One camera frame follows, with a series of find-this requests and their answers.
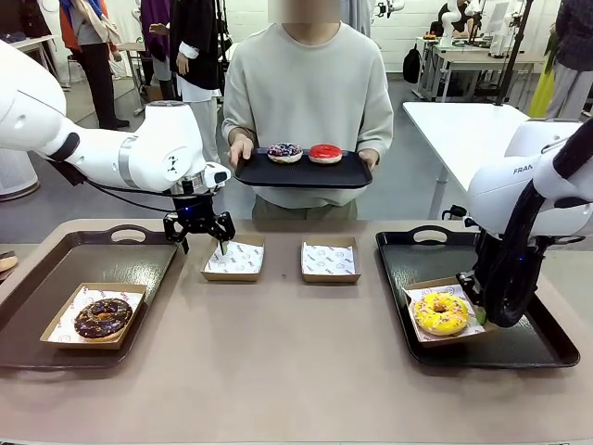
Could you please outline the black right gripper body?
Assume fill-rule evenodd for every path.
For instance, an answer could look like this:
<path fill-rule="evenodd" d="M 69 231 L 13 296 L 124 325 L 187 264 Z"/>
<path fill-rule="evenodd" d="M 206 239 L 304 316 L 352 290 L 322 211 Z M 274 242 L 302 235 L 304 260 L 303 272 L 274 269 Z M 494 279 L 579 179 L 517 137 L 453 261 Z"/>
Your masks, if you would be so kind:
<path fill-rule="evenodd" d="M 502 241 L 498 237 L 485 230 L 482 230 L 477 238 L 475 246 L 477 258 L 473 266 L 473 275 L 476 283 L 481 288 L 486 287 L 490 269 L 497 262 L 501 245 Z"/>

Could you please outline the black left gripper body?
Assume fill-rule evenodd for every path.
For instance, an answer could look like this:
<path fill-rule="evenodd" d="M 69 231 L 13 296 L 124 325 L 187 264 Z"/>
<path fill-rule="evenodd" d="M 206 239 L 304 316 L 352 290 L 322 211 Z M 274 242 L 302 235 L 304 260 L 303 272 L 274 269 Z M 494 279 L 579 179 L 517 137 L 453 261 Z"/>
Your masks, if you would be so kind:
<path fill-rule="evenodd" d="M 186 234 L 212 235 L 215 222 L 213 195 L 203 194 L 196 197 L 181 197 L 173 200 L 177 223 Z"/>

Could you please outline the person's right hand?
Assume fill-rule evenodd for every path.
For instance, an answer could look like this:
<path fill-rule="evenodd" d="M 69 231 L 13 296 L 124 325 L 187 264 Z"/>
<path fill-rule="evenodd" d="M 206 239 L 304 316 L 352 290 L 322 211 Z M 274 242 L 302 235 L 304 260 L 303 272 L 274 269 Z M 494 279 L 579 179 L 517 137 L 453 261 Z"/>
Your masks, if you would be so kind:
<path fill-rule="evenodd" d="M 249 160 L 254 150 L 253 141 L 241 134 L 231 143 L 230 162 L 234 169 L 237 168 L 241 160 Z"/>

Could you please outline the person's left hand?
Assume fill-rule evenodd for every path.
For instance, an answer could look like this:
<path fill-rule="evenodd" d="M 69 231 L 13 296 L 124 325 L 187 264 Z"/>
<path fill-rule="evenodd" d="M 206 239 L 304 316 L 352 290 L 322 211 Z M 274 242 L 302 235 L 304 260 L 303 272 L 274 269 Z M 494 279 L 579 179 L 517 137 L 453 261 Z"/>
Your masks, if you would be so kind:
<path fill-rule="evenodd" d="M 379 153 L 372 148 L 363 148 L 357 151 L 358 157 L 367 166 L 370 172 L 373 172 L 379 163 Z"/>

